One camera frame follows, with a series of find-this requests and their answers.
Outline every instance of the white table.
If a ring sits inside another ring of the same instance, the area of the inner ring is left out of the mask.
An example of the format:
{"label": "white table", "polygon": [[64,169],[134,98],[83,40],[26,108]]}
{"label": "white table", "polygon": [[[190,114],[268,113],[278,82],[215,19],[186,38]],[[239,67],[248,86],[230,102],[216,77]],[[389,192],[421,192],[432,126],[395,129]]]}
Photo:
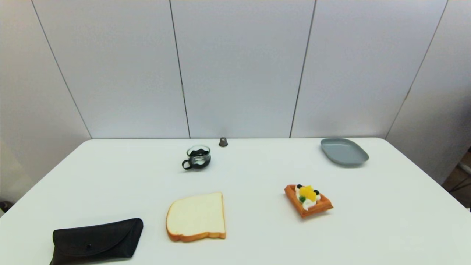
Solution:
{"label": "white table", "polygon": [[[0,263],[47,265],[53,230],[140,217],[134,257],[117,264],[470,264],[471,214],[386,141],[352,140],[363,167],[330,162],[320,139],[85,142],[1,218]],[[193,144],[212,149],[199,172],[181,167]],[[298,183],[334,209],[301,220],[283,191]],[[227,238],[170,241],[170,204],[214,191]]]}

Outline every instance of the gray plate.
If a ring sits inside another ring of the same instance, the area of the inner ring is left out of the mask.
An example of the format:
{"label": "gray plate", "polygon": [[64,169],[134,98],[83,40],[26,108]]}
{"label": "gray plate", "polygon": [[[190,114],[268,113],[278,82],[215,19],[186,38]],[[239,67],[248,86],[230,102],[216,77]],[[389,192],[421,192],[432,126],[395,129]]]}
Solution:
{"label": "gray plate", "polygon": [[330,160],[342,165],[360,165],[370,158],[359,145],[344,138],[323,139],[321,147]]}

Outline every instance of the wall panel seam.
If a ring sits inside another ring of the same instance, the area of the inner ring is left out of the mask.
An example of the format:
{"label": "wall panel seam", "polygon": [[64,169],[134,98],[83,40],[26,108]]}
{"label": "wall panel seam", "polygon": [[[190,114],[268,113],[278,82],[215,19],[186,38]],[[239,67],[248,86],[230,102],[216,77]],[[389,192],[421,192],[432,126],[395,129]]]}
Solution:
{"label": "wall panel seam", "polygon": [[293,132],[294,117],[296,116],[296,107],[298,106],[299,91],[301,90],[302,75],[304,73],[304,66],[306,65],[306,57],[308,55],[309,40],[311,38],[312,24],[314,22],[314,14],[316,12],[316,5],[317,5],[317,0],[314,1],[314,7],[312,9],[311,25],[309,26],[308,41],[306,43],[306,50],[304,51],[304,60],[302,62],[301,75],[300,75],[299,86],[298,86],[298,94],[296,95],[296,102],[294,103],[294,112],[293,112],[293,119],[291,121],[291,130],[290,130],[289,138],[291,138],[291,134]]}
{"label": "wall panel seam", "polygon": [[82,122],[83,122],[83,125],[85,126],[85,129],[87,129],[87,132],[88,132],[90,138],[92,139],[91,134],[90,134],[90,130],[88,129],[87,124],[85,123],[85,120],[83,119],[83,116],[82,116],[82,113],[80,112],[79,106],[77,106],[77,103],[75,102],[75,99],[73,98],[73,95],[70,92],[69,85],[67,84],[67,81],[65,80],[64,74],[62,74],[62,70],[60,69],[59,63],[57,62],[57,59],[56,59],[56,56],[55,56],[55,54],[52,50],[51,44],[49,43],[49,39],[46,35],[46,32],[44,31],[44,27],[42,26],[41,20],[40,20],[39,15],[38,15],[38,11],[36,10],[36,7],[34,5],[33,0],[31,0],[31,4],[32,4],[32,7],[34,9],[34,12],[36,13],[36,17],[38,18],[39,25],[41,26],[42,33],[44,34],[44,37],[46,38],[49,49],[51,50],[52,57],[54,58],[54,61],[56,62],[56,65],[57,65],[57,68],[59,69],[59,72],[62,76],[62,80],[64,81],[65,87],[67,88],[67,91],[69,91],[69,95],[72,98],[72,101],[73,101],[75,107],[77,108],[77,112],[79,113],[80,119],[82,119]]}
{"label": "wall panel seam", "polygon": [[423,62],[425,61],[425,57],[427,57],[427,53],[429,52],[430,46],[432,45],[433,38],[435,38],[435,34],[437,33],[437,30],[438,30],[438,28],[439,28],[439,26],[440,26],[440,22],[441,22],[441,19],[443,18],[443,14],[445,13],[445,10],[447,9],[448,1],[449,1],[449,0],[447,0],[447,2],[445,3],[445,7],[443,8],[443,11],[442,11],[442,14],[441,14],[441,16],[440,16],[439,22],[437,23],[437,27],[435,28],[435,31],[433,32],[432,38],[430,39],[429,46],[427,47],[427,50],[425,51],[425,54],[423,55],[422,62],[420,63],[419,68],[417,69],[417,72],[415,73],[415,76],[414,76],[414,79],[412,80],[411,86],[409,87],[409,90],[407,91],[407,94],[406,94],[406,96],[404,97],[404,100],[402,101],[401,106],[399,107],[399,110],[398,110],[396,116],[394,117],[394,120],[393,120],[392,123],[391,123],[391,127],[389,128],[388,133],[386,134],[386,136],[384,137],[384,139],[386,139],[386,138],[388,137],[389,133],[391,132],[391,129],[392,129],[392,127],[394,126],[394,123],[396,122],[396,119],[398,118],[399,113],[401,112],[402,107],[404,106],[404,102],[407,100],[407,97],[409,96],[409,93],[410,93],[411,90],[412,90],[412,86],[414,85],[415,79],[417,78],[417,76],[418,76],[418,74],[419,74],[419,72],[420,72],[420,68],[422,68],[422,64],[423,64]]}

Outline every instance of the bread crust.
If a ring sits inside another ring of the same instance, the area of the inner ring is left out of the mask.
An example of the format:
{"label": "bread crust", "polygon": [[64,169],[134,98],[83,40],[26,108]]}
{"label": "bread crust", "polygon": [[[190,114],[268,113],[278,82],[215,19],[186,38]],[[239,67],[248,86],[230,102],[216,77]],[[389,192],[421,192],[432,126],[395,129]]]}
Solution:
{"label": "bread crust", "polygon": [[[221,193],[221,204],[222,204],[222,219],[224,221],[224,230],[226,230],[226,219],[224,217],[224,200],[222,198],[222,192],[220,192],[220,193]],[[172,240],[173,242],[176,242],[176,241],[192,242],[192,241],[196,241],[196,240],[200,240],[200,239],[204,239],[204,238],[220,238],[220,239],[225,239],[226,238],[226,231],[224,231],[224,233],[220,233],[220,232],[203,232],[203,233],[200,233],[200,234],[189,235],[189,236],[182,235],[182,234],[172,234],[169,231],[167,221],[168,221],[170,209],[172,208],[174,203],[175,202],[173,202],[172,205],[170,205],[169,210],[167,211],[167,219],[165,221],[165,228],[167,230],[167,235],[169,236],[170,240]]]}
{"label": "bread crust", "polygon": [[302,204],[299,202],[298,198],[296,198],[295,187],[296,187],[296,185],[288,185],[284,189],[284,192],[285,192],[286,196],[288,197],[288,199],[290,199],[290,201],[293,204],[294,208],[296,208],[296,210],[298,211],[298,213],[301,215],[302,218],[305,218],[309,215],[324,212],[324,211],[327,211],[327,210],[333,208],[332,203],[330,202],[330,200],[326,196],[324,196],[322,193],[320,193],[321,199],[319,201],[317,201],[316,205],[314,205],[313,207],[308,208],[308,210],[306,211],[302,207]]}

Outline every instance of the white wall panel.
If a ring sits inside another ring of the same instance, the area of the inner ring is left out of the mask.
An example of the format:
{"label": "white wall panel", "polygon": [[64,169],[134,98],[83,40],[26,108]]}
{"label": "white wall panel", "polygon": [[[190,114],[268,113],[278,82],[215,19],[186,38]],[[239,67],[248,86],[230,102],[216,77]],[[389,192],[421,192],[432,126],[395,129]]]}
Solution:
{"label": "white wall panel", "polygon": [[384,138],[446,0],[318,0],[292,137]]}
{"label": "white wall panel", "polygon": [[471,146],[471,1],[450,0],[386,138],[442,183]]}
{"label": "white wall panel", "polygon": [[289,137],[314,0],[171,4],[191,137]]}
{"label": "white wall panel", "polygon": [[16,201],[90,136],[30,1],[0,0],[1,196]]}
{"label": "white wall panel", "polygon": [[93,138],[188,138],[168,0],[35,0]]}

